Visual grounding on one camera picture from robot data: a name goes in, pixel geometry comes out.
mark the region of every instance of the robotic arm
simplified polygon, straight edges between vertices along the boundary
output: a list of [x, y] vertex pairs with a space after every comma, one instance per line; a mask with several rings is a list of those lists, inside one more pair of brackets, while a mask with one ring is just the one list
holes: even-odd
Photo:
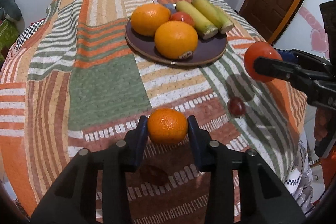
[[330, 62], [299, 50], [278, 50], [283, 61], [259, 57], [254, 62], [257, 73], [291, 83], [307, 95], [307, 103], [332, 111], [328, 134], [316, 142], [318, 157], [328, 157], [336, 142], [336, 0], [320, 4], [325, 31], [328, 34]]
[[[241, 221], [248, 224], [300, 224], [305, 216], [284, 184], [254, 149], [228, 149], [188, 117], [188, 138], [197, 169], [211, 172], [206, 224], [234, 222], [232, 170], [238, 170]], [[91, 153], [83, 148], [42, 198], [31, 224], [89, 224], [95, 220], [98, 170], [103, 170], [102, 213], [105, 224], [130, 224], [125, 172], [135, 172], [148, 140], [147, 117], [124, 140]]]

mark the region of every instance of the tablecloth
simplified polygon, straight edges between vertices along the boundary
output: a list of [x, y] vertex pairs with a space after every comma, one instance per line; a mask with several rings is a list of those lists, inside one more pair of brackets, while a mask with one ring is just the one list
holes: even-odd
[[[230, 149], [256, 149], [285, 181], [298, 151], [305, 95], [285, 81], [258, 83], [246, 74], [246, 49], [264, 39], [224, 0], [209, 1], [236, 26], [227, 33], [225, 54], [213, 64], [167, 67], [127, 45], [125, 23], [137, 6], [177, 1], [54, 0], [42, 26], [18, 52], [12, 50], [0, 78], [0, 145], [6, 174], [29, 215], [81, 148], [107, 148], [158, 107], [195, 115], [201, 128]], [[228, 112], [232, 96], [245, 102], [243, 117]], [[197, 171], [188, 139], [174, 146], [149, 142], [143, 163], [164, 170], [169, 182], [152, 185], [139, 172], [127, 174], [135, 224], [202, 223], [210, 176]], [[237, 220], [237, 173], [234, 185]], [[99, 179], [98, 220], [101, 199]]]

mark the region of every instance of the red grape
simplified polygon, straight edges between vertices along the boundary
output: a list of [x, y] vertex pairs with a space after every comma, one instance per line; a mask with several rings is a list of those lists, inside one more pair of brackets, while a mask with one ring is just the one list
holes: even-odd
[[230, 98], [227, 106], [232, 117], [240, 117], [246, 113], [245, 104], [239, 97]]

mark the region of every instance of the fruit plate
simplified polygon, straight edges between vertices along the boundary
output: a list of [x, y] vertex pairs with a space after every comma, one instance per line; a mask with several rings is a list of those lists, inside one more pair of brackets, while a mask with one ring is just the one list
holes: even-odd
[[[166, 5], [171, 14], [176, 13], [173, 5]], [[125, 26], [125, 37], [128, 44], [138, 53], [159, 63], [192, 67], [212, 63], [224, 54], [227, 46], [226, 34], [216, 34], [207, 40], [198, 39], [198, 45], [194, 54], [187, 59], [172, 60], [162, 56], [154, 44], [154, 37], [146, 37], [132, 29], [131, 21]]]

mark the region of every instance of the checkered fabric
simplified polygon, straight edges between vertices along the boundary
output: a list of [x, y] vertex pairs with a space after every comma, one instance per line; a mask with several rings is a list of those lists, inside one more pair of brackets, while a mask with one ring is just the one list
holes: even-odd
[[17, 39], [16, 51], [18, 52], [22, 47], [23, 43], [31, 37], [44, 23], [44, 19], [41, 19], [35, 23], [30, 24], [30, 26], [24, 30], [22, 34]]
[[284, 183], [285, 184], [289, 184], [289, 185], [296, 185], [300, 182], [300, 178], [297, 178], [297, 179], [289, 179], [289, 180], [286, 180]]

